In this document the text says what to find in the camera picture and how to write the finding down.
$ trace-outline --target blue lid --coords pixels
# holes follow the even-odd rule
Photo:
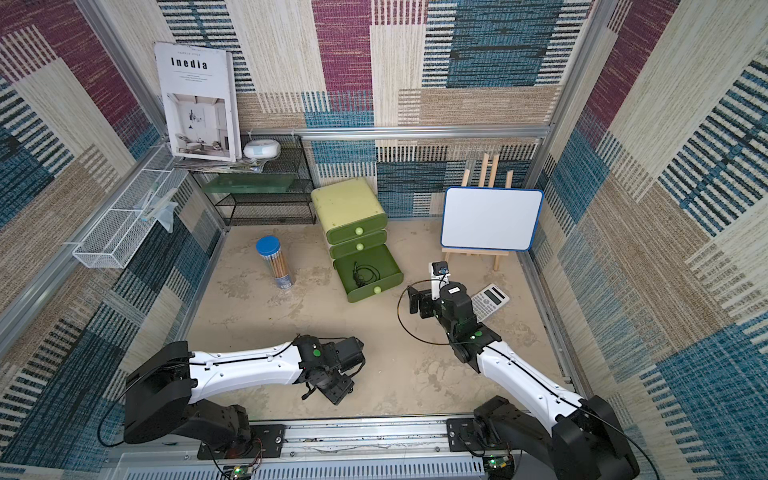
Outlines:
[[[267,257],[269,255],[274,255],[278,250],[280,250],[280,240],[272,235],[261,237],[259,241],[256,242],[256,251],[259,252],[259,255]]]

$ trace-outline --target vent grille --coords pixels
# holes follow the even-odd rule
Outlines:
[[[477,458],[398,458],[264,464],[252,480],[393,480],[397,478],[481,478],[482,460]],[[125,480],[220,480],[213,467],[130,468]]]

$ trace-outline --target open drawer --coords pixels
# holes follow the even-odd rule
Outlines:
[[[355,263],[357,263],[358,267],[372,267],[379,273],[379,279],[367,285],[357,286],[353,276]],[[403,280],[400,267],[397,266],[397,262],[392,258],[392,254],[386,245],[378,245],[377,247],[368,248],[339,258],[333,262],[333,268],[339,274],[341,283],[346,291],[346,299],[350,303],[359,302],[369,296],[398,286]]]

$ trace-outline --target calculator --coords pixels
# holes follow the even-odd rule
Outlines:
[[[472,309],[478,317],[478,322],[482,322],[496,310],[506,305],[508,301],[509,296],[502,292],[494,283],[491,283],[472,297]]]

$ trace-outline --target calculator display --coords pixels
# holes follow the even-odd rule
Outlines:
[[[491,290],[486,290],[485,291],[485,296],[487,296],[489,299],[491,299],[493,301],[493,303],[495,303],[496,305],[498,305],[499,303],[502,302],[501,300],[498,299],[498,297],[496,295],[491,293]]]

